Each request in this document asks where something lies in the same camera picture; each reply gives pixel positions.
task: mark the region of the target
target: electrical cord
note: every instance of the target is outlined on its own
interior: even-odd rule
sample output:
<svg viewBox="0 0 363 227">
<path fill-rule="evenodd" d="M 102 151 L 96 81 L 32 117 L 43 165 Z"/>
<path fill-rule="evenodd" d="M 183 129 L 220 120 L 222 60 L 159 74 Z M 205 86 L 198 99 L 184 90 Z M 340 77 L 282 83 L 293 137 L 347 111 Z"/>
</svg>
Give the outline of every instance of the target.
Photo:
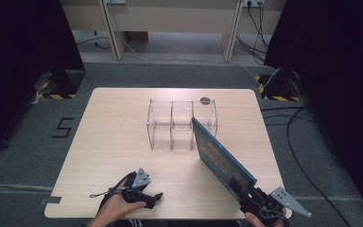
<svg viewBox="0 0 363 227">
<path fill-rule="evenodd" d="M 101 39 L 108 39 L 108 37 L 94 37 L 94 38 L 91 38 L 91 39 L 87 39 L 85 41 L 82 41 L 80 43 L 77 43 L 77 44 L 84 44 L 84 43 L 87 43 L 87 42 L 89 42 L 91 40 L 101 40 Z"/>
<path fill-rule="evenodd" d="M 30 105 L 35 105 L 35 104 L 37 104 L 37 103 L 38 103 L 38 100 L 40 99 L 40 98 L 39 98 L 39 96 L 40 96 L 40 94 L 38 93 L 38 91 L 36 91 L 36 92 L 35 92 L 35 99 L 34 99 L 34 101 L 32 101 L 32 102 L 30 103 Z"/>
<path fill-rule="evenodd" d="M 255 39 L 254 47 L 252 49 L 252 56 L 253 56 L 255 62 L 257 62 L 258 64 L 264 64 L 264 59 L 256 58 L 258 56 L 258 54 L 255 53 L 255 51 L 258 51 L 256 49 L 258 40 L 264 45 L 264 48 L 266 49 L 266 51 L 268 51 L 268 43 L 264 38 L 264 33 L 263 33 L 263 29 L 262 29 L 262 24 L 264 21 L 264 5 L 262 2 L 259 2 L 258 6 L 259 6 L 259 28 L 251 14 L 251 1 L 248 2 L 247 9 L 249 12 L 249 16 L 251 17 L 251 20 L 255 26 L 255 30 L 257 31 L 257 37 Z"/>
<path fill-rule="evenodd" d="M 99 44 L 97 42 L 95 42 L 94 45 L 101 47 L 101 49 L 109 49 L 109 48 L 111 48 L 111 46 L 104 47 L 104 46 L 102 46 L 101 44 Z"/>
<path fill-rule="evenodd" d="M 244 43 L 239 34 L 237 34 L 235 37 L 237 38 L 238 42 L 243 47 L 243 49 L 245 51 L 249 52 L 250 54 L 252 54 L 252 56 L 254 57 L 255 62 L 258 63 L 258 64 L 263 65 L 264 58 L 262 58 L 260 55 L 258 55 L 257 53 L 255 53 L 255 51 L 260 52 L 260 53 L 263 53 L 263 54 L 266 54 L 267 52 L 262 51 L 262 50 L 255 49 L 254 47 L 251 47 L 248 44 Z"/>
<path fill-rule="evenodd" d="M 261 112 L 266 112 L 266 111 L 278 111 L 278 110 L 289 110 L 289 109 L 300 109 L 303 108 L 305 106 L 299 106 L 299 107 L 276 107 L 276 108 L 268 108 L 268 109 L 263 109 L 261 110 Z"/>
<path fill-rule="evenodd" d="M 259 214 L 261 215 L 262 218 L 264 219 L 273 219 L 273 218 L 279 218 L 282 220 L 282 222 L 285 224 L 285 227 L 289 227 L 290 223 L 288 222 L 288 219 L 285 217 L 285 213 L 280 212 L 280 211 L 274 211 L 274 210 L 266 210 L 266 209 L 261 209 L 259 211 Z"/>
<path fill-rule="evenodd" d="M 53 187 L 24 185 L 24 184 L 0 184 L 0 190 L 3 189 L 9 189 L 13 191 L 52 192 Z"/>
<path fill-rule="evenodd" d="M 313 119 L 307 119 L 307 118 L 303 117 L 304 115 L 308 115 L 308 114 L 311 114 L 311 113 L 304 113 L 302 115 L 296 116 L 293 121 L 298 120 L 298 119 L 306 120 L 306 121 L 315 121 Z M 270 117 L 264 117 L 264 119 L 265 118 L 271 118 L 271 117 L 277 117 L 277 116 L 290 116 L 291 117 L 291 115 L 273 115 L 273 116 L 270 116 Z M 274 124 L 266 124 L 266 126 L 285 126 L 287 124 L 288 123 L 274 123 Z"/>
<path fill-rule="evenodd" d="M 326 199 L 326 201 L 332 206 L 332 208 L 337 212 L 337 214 L 341 217 L 341 219 L 344 221 L 344 223 L 350 227 L 349 222 L 346 220 L 345 217 L 343 217 L 343 215 L 340 213 L 340 211 L 337 209 L 337 207 L 335 207 L 335 205 L 328 199 L 328 197 L 315 185 L 315 183 L 310 179 L 310 177 L 306 174 L 306 172 L 304 171 L 302 165 L 300 164 L 296 153 L 293 149 L 293 147 L 291 146 L 291 141 L 290 141 L 290 125 L 291 123 L 294 121 L 294 119 L 296 118 L 296 115 L 299 114 L 299 112 L 301 112 L 302 110 L 304 110 L 306 108 L 306 106 L 301 107 L 297 112 L 295 112 L 292 117 L 290 118 L 290 120 L 287 123 L 287 127 L 286 127 L 286 134 L 287 134 L 287 143 L 288 143 L 288 147 L 290 149 L 290 152 L 294 158 L 294 161 L 296 162 L 297 166 L 299 167 L 300 171 L 302 172 L 302 174 L 304 175 L 304 177 L 314 186 L 314 188 Z"/>
<path fill-rule="evenodd" d="M 129 173 L 128 175 L 126 175 L 125 177 L 122 178 L 122 180 L 120 180 L 114 187 L 110 187 L 108 189 L 108 191 L 106 192 L 102 192 L 102 193 L 99 193 L 99 194 L 94 194 L 94 195 L 90 195 L 90 198 L 95 198 L 95 197 L 99 197 L 99 196 L 102 196 L 102 195 L 106 195 L 106 194 L 109 194 L 110 196 L 113 195 L 113 194 L 116 194 L 116 190 L 122 190 L 122 189 L 125 189 L 125 187 L 121 187 L 120 184 L 122 182 L 124 182 L 127 178 L 129 178 L 134 172 L 131 172 Z"/>
<path fill-rule="evenodd" d="M 93 82 L 92 81 L 86 81 L 84 83 L 89 83 L 90 85 L 88 86 L 88 88 L 84 89 L 81 91 L 80 88 L 78 88 L 78 90 L 82 93 L 82 94 L 85 94 L 86 92 L 88 92 L 91 88 L 93 88 Z"/>
<path fill-rule="evenodd" d="M 294 120 L 297 120 L 297 119 L 301 119 L 301 120 L 305 120 L 305 121 L 314 121 L 313 119 L 308 119 L 308 118 L 305 118 L 303 116 L 305 115 L 309 115 L 311 113 L 304 113 L 304 114 L 301 114 L 299 116 L 296 116 L 296 118 Z M 268 118 L 272 118 L 272 117 L 279 117 L 279 116 L 286 116 L 286 117 L 291 117 L 291 115 L 285 115 L 285 114 L 280 114 L 280 115 L 271 115 L 271 116 L 264 116 L 263 118 L 264 119 L 268 119 Z"/>
</svg>

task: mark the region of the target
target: acrylic divider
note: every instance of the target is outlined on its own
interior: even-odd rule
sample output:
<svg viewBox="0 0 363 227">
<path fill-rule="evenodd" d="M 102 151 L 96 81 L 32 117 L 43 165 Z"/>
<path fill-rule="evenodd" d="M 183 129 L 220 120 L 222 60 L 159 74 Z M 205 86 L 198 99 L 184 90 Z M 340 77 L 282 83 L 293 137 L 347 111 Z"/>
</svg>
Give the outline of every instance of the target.
<svg viewBox="0 0 363 227">
<path fill-rule="evenodd" d="M 214 100 L 150 100 L 147 132 L 151 149 L 192 150 L 195 146 L 192 117 L 213 136 L 217 131 Z"/>
</svg>

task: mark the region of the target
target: black cable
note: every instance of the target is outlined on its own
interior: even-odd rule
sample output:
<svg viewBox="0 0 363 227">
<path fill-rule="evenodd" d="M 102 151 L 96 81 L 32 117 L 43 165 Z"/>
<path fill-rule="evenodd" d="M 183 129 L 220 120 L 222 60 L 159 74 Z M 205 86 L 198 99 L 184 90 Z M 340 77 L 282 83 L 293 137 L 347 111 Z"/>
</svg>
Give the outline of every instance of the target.
<svg viewBox="0 0 363 227">
<path fill-rule="evenodd" d="M 304 177 L 314 186 L 315 189 L 317 189 L 317 191 L 326 199 L 326 201 L 332 206 L 333 209 L 335 209 L 335 211 L 337 212 L 337 214 L 341 217 L 341 219 L 344 221 L 344 223 L 350 227 L 349 222 L 346 220 L 345 217 L 343 217 L 343 215 L 340 213 L 340 211 L 337 209 L 337 207 L 335 207 L 335 205 L 328 199 L 328 197 L 314 184 L 314 182 L 309 178 L 309 176 L 305 173 L 302 165 L 300 164 L 299 160 L 297 159 L 296 153 L 294 152 L 293 147 L 291 146 L 291 142 L 290 142 L 290 125 L 291 122 L 293 122 L 294 118 L 296 117 L 296 115 L 301 112 L 302 110 L 304 110 L 306 108 L 306 106 L 301 107 L 297 112 L 295 112 L 292 117 L 290 118 L 290 120 L 288 121 L 287 127 L 286 127 L 286 133 L 287 133 L 287 143 L 288 143 L 288 147 L 291 151 L 291 154 L 294 158 L 294 161 L 296 162 L 297 166 L 299 167 L 300 171 L 302 172 L 302 174 L 304 175 Z"/>
<path fill-rule="evenodd" d="M 90 198 L 95 198 L 98 196 L 102 196 L 102 195 L 106 195 L 106 194 L 110 194 L 112 195 L 114 193 L 114 191 L 119 187 L 119 185 L 124 182 L 127 178 L 129 178 L 132 174 L 134 174 L 134 172 L 129 173 L 128 175 L 126 175 L 124 178 L 122 178 L 122 180 L 120 180 L 120 182 L 118 182 L 114 187 L 110 187 L 108 189 L 107 192 L 103 192 L 103 193 L 99 193 L 99 194 L 95 194 L 95 195 L 90 195 Z"/>
<path fill-rule="evenodd" d="M 266 51 L 268 51 L 268 44 L 267 44 L 267 41 L 264 38 L 264 34 L 263 34 L 263 31 L 262 31 L 262 24 L 263 24 L 263 20 L 264 20 L 264 7 L 263 7 L 261 2 L 259 2 L 258 4 L 259 4 L 259 14 L 260 14 L 259 15 L 259 20 L 260 20 L 259 28 L 258 28 L 257 24 L 255 23 L 255 20 L 252 17 L 252 14 L 251 14 L 251 11 L 250 11 L 251 1 L 249 1 L 249 3 L 248 3 L 249 16 L 251 17 L 251 20 L 252 20 L 252 22 L 253 22 L 253 24 L 255 26 L 255 29 L 257 31 L 257 37 L 255 39 L 254 47 L 252 49 L 252 55 L 253 55 L 253 58 L 254 58 L 255 62 L 257 62 L 258 64 L 264 64 L 264 59 L 263 58 L 258 58 L 258 60 L 260 60 L 261 62 L 258 62 L 257 59 L 255 58 L 256 56 L 258 56 L 255 53 L 255 51 L 257 50 L 256 45 L 258 43 L 258 40 L 264 45 L 264 48 L 266 49 Z"/>
<path fill-rule="evenodd" d="M 91 88 L 93 88 L 93 82 L 92 81 L 88 81 L 88 82 L 84 82 L 84 83 L 89 83 L 90 84 L 90 86 L 87 88 L 87 89 L 85 89 L 85 90 L 83 90 L 83 91 L 81 91 L 79 88 L 78 88 L 78 90 L 82 93 L 82 94 L 85 94 L 86 92 L 88 92 Z"/>
<path fill-rule="evenodd" d="M 285 213 L 283 213 L 283 212 L 274 211 L 274 210 L 267 210 L 267 209 L 261 209 L 261 210 L 259 210 L 259 214 L 261 215 L 261 217 L 263 219 L 283 218 L 285 216 Z"/>
<path fill-rule="evenodd" d="M 240 42 L 240 44 L 243 47 L 243 49 L 246 50 L 247 52 L 249 52 L 250 54 L 252 54 L 252 56 L 254 57 L 255 62 L 257 62 L 258 64 L 263 64 L 264 59 L 261 56 L 259 56 L 258 54 L 256 54 L 255 51 L 261 52 L 261 53 L 264 53 L 264 54 L 266 52 L 261 51 L 261 50 L 257 50 L 255 48 L 249 46 L 248 44 L 244 43 L 243 40 L 241 39 L 240 35 L 236 35 L 235 37 Z"/>
<path fill-rule="evenodd" d="M 309 115 L 309 114 L 311 114 L 311 113 L 304 113 L 299 116 L 296 116 L 293 121 L 298 120 L 298 119 L 305 120 L 305 121 L 314 121 L 313 119 L 308 119 L 308 118 L 303 117 L 303 116 Z M 272 117 L 279 117 L 279 116 L 290 116 L 291 117 L 291 115 L 281 114 L 281 115 L 264 116 L 264 119 L 272 118 Z M 288 123 L 275 123 L 275 124 L 266 124 L 266 126 L 281 126 L 281 125 L 287 125 L 287 124 Z"/>
<path fill-rule="evenodd" d="M 285 227 L 290 227 L 290 222 L 288 222 L 288 218 L 283 218 L 282 222 L 285 224 Z"/>
<path fill-rule="evenodd" d="M 101 47 L 102 49 L 109 49 L 109 48 L 111 48 L 111 46 L 104 47 L 104 46 L 102 46 L 101 44 L 99 44 L 99 43 L 97 43 L 97 42 L 95 42 L 95 43 L 94 43 L 94 45 L 99 46 L 99 47 Z"/>
<path fill-rule="evenodd" d="M 80 43 L 77 43 L 77 44 L 84 44 L 84 43 L 87 43 L 87 42 L 89 42 L 91 40 L 100 40 L 100 39 L 108 39 L 108 37 L 94 37 L 94 38 L 91 38 L 91 39 L 87 39 L 85 41 L 82 41 Z"/>
<path fill-rule="evenodd" d="M 249 49 L 249 51 L 252 51 L 252 50 L 254 49 L 254 47 L 251 47 L 251 46 L 249 46 L 248 44 L 244 43 L 244 41 L 241 39 L 241 37 L 240 37 L 240 35 L 239 35 L 239 34 L 237 34 L 235 37 L 236 37 L 236 38 L 237 38 L 237 40 L 240 42 L 240 44 L 241 44 L 243 47 L 248 48 L 248 49 Z M 267 53 L 267 52 L 262 51 L 262 50 L 259 50 L 259 49 L 255 49 L 255 50 L 256 50 L 257 52 L 261 52 L 261 53 L 263 53 L 263 54 L 266 54 L 266 53 Z"/>
<path fill-rule="evenodd" d="M 254 23 L 255 30 L 257 31 L 257 39 L 259 39 L 262 42 L 262 44 L 264 45 L 264 47 L 266 49 L 268 49 L 267 41 L 265 40 L 264 34 L 262 32 L 262 22 L 263 22 L 263 17 L 264 17 L 264 8 L 261 7 L 261 6 L 262 6 L 262 3 L 260 3 L 260 8 L 259 8 L 259 12 L 260 12 L 260 28 L 258 28 L 257 24 L 255 23 L 254 18 L 252 17 L 252 14 L 251 14 L 251 11 L 250 11 L 251 5 L 248 6 L 248 10 L 249 10 L 249 16 L 251 17 L 251 20 Z"/>
<path fill-rule="evenodd" d="M 266 111 L 277 111 L 277 110 L 289 110 L 289 109 L 300 109 L 306 106 L 299 106 L 299 107 L 276 107 L 276 108 L 268 108 L 268 109 L 263 109 L 261 110 L 261 112 L 266 112 Z"/>
</svg>

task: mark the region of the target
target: yellow black hazard tape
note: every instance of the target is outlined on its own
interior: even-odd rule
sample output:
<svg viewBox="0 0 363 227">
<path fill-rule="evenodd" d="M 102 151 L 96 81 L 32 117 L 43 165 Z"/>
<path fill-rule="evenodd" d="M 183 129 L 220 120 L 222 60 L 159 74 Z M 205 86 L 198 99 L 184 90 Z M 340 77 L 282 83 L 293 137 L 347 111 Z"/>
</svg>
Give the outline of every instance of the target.
<svg viewBox="0 0 363 227">
<path fill-rule="evenodd" d="M 62 99 L 62 98 L 75 98 L 76 95 L 55 95 L 55 94 L 40 94 L 38 98 L 53 98 L 53 99 Z"/>
<path fill-rule="evenodd" d="M 261 83 L 261 76 L 256 76 L 255 79 L 258 81 L 258 83 L 260 84 L 258 86 L 259 89 L 259 93 L 261 94 L 261 98 L 266 99 L 266 100 L 277 100 L 277 101 L 299 101 L 299 98 L 295 95 L 292 94 L 292 96 L 276 96 L 276 95 L 269 95 L 267 94 L 267 87 Z"/>
<path fill-rule="evenodd" d="M 41 93 L 38 98 L 52 98 L 52 99 L 64 99 L 64 98 L 75 98 L 76 94 L 55 94 L 55 82 L 51 82 L 51 79 L 47 80 L 41 89 Z"/>
</svg>

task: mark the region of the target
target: black curtain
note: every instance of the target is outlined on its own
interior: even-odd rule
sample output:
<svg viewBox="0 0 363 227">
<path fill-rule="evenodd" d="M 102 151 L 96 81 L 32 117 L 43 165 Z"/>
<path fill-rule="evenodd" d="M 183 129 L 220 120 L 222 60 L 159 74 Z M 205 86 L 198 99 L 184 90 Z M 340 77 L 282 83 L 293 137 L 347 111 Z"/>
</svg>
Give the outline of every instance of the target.
<svg viewBox="0 0 363 227">
<path fill-rule="evenodd" d="M 363 1 L 312 3 L 286 1 L 265 64 L 287 63 L 300 74 L 308 104 L 363 197 Z M 300 24 L 308 15 L 313 24 Z"/>
<path fill-rule="evenodd" d="M 84 71 L 61 2 L 0 1 L 0 140 L 35 94 L 46 71 Z"/>
</svg>

